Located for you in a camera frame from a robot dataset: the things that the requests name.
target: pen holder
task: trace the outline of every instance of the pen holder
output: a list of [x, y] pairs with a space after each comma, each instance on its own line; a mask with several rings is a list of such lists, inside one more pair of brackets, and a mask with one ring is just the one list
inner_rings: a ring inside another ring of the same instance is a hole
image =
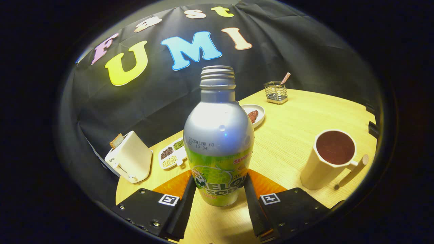
[[285, 85], [278, 81], [271, 81], [264, 84], [267, 102], [282, 104], [288, 101], [288, 93]]

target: mug handle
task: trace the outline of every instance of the mug handle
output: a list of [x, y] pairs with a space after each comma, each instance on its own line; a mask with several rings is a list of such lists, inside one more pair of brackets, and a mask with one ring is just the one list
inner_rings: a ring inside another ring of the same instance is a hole
[[348, 168], [351, 169], [351, 172], [349, 172], [342, 180], [339, 182], [338, 185], [335, 186], [336, 189], [339, 187], [342, 187], [346, 185], [350, 180], [352, 180], [362, 169], [368, 164], [368, 155], [363, 155], [362, 159], [357, 163], [356, 161], [351, 161], [350, 165], [348, 165]]

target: blue letter m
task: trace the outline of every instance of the blue letter m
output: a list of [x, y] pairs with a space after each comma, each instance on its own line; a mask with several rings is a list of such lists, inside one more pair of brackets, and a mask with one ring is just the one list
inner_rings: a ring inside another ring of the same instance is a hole
[[204, 53], [202, 58], [205, 60], [221, 57], [222, 53], [216, 49], [214, 43], [211, 41], [210, 35], [211, 33], [208, 31], [196, 32], [193, 36], [192, 43], [189, 43], [178, 36], [162, 40], [161, 44], [166, 45], [172, 55], [174, 62], [172, 69], [180, 70], [190, 65], [190, 61], [184, 59], [182, 54], [187, 55], [195, 62], [199, 62], [201, 49]]

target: melon soda bottle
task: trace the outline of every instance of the melon soda bottle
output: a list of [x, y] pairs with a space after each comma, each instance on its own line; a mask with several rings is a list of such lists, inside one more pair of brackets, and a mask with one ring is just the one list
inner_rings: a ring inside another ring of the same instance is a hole
[[234, 203], [252, 156], [253, 126], [235, 101], [235, 79], [229, 66], [207, 66], [201, 72], [201, 101], [184, 126], [191, 173], [205, 202]]

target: white mug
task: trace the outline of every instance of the white mug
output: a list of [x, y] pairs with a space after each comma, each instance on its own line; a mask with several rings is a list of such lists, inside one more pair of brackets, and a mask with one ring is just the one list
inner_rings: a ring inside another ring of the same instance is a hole
[[136, 183], [148, 177], [152, 153], [137, 134], [131, 131], [117, 148], [108, 152], [104, 160], [122, 177]]
[[355, 155], [356, 144], [348, 133], [337, 129], [319, 133], [300, 176], [303, 186], [309, 190], [320, 189], [349, 168], [352, 172], [345, 178], [347, 183], [368, 161], [365, 155], [360, 163], [356, 162], [353, 160]]

